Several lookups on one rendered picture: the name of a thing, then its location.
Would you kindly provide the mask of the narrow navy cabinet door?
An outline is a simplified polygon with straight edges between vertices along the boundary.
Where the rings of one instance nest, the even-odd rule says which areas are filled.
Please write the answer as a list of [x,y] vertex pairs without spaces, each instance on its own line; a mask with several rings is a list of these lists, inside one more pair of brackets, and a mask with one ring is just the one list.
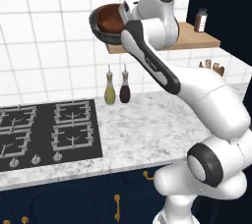
[[[143,172],[148,171],[149,176],[153,177],[157,169],[143,168],[108,176],[109,224],[153,224],[154,218],[163,208],[165,197],[157,192],[154,181],[148,181]],[[115,195],[120,195],[119,222],[114,219]]]

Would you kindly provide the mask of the dark brown sauce bottle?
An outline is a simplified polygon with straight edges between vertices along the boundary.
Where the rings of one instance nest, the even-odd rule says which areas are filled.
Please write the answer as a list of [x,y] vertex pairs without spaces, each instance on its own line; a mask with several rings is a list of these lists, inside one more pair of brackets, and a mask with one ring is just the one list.
[[120,88],[120,101],[122,103],[128,103],[131,97],[130,87],[128,84],[128,75],[129,72],[127,70],[124,70],[122,72],[122,86]]

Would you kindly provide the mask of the brown spice jar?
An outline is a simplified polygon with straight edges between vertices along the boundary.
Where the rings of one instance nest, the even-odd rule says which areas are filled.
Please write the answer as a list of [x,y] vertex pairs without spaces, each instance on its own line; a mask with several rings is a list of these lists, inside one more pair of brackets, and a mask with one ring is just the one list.
[[200,9],[196,15],[194,31],[203,32],[207,21],[208,13],[206,9]]

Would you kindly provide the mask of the large dark grey bowl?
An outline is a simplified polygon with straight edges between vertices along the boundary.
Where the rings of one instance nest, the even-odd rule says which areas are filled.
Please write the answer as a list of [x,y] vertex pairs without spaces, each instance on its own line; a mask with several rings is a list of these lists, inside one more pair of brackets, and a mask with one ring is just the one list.
[[93,34],[96,36],[97,39],[100,41],[112,44],[112,45],[120,45],[121,44],[121,38],[120,33],[108,33],[101,31],[97,25],[97,12],[98,8],[92,11],[89,17],[89,23],[92,29]]

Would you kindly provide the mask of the wooden wall shelf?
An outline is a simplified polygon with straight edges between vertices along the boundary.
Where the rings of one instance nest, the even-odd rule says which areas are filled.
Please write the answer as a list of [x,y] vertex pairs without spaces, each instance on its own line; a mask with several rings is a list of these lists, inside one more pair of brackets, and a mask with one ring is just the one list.
[[182,50],[197,48],[214,48],[219,47],[221,42],[207,34],[206,32],[196,32],[194,27],[188,23],[179,24],[179,37],[177,41],[169,47],[163,47],[161,51]]

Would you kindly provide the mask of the yellow-green oil bottle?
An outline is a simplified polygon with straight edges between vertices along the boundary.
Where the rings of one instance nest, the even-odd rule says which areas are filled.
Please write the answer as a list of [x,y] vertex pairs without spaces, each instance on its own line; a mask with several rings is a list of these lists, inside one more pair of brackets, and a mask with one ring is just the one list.
[[106,89],[104,92],[104,100],[108,105],[112,105],[115,102],[116,94],[112,83],[112,72],[108,71],[106,73]]

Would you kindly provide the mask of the wide navy cabinet door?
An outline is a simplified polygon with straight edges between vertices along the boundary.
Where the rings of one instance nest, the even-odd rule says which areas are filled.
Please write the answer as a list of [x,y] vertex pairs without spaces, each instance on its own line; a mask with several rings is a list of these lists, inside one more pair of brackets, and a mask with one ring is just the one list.
[[105,176],[3,192],[18,222],[28,224],[109,224]]

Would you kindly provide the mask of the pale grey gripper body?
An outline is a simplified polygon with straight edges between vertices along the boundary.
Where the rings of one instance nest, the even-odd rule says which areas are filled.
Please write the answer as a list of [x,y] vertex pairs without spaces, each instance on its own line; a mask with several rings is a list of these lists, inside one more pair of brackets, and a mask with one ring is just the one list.
[[119,15],[124,25],[126,25],[131,19],[131,10],[126,1],[123,1],[118,8]]

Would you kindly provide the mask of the black gas hob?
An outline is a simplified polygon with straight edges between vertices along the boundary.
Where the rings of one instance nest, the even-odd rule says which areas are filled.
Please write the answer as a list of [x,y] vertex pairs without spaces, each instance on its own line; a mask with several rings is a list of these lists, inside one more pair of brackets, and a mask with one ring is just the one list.
[[[52,159],[57,151],[59,162]],[[92,99],[0,107],[0,172],[101,157]],[[16,168],[10,167],[13,158],[20,161]]]

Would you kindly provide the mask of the brown wooden utensils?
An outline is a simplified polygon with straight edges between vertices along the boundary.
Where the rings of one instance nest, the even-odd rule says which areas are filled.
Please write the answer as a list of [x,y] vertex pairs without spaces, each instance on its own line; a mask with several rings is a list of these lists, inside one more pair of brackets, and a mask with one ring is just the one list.
[[224,66],[221,66],[219,63],[212,63],[211,59],[206,59],[205,62],[200,62],[199,67],[212,69],[213,71],[218,73],[221,77],[224,74]]

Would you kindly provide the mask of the tall navy cabinet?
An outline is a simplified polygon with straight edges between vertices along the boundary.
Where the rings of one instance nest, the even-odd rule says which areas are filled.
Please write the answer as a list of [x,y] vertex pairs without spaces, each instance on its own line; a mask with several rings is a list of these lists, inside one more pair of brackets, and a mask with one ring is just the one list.
[[252,0],[189,0],[186,21],[193,25],[200,8],[208,12],[206,33],[232,55],[226,79],[248,83],[244,103],[252,110]]

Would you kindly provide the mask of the small brown bowl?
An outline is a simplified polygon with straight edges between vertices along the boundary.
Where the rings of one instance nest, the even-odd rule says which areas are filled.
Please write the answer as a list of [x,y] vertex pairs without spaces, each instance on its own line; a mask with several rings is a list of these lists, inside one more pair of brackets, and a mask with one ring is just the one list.
[[97,25],[101,31],[120,33],[124,29],[119,14],[119,4],[107,4],[98,8]]

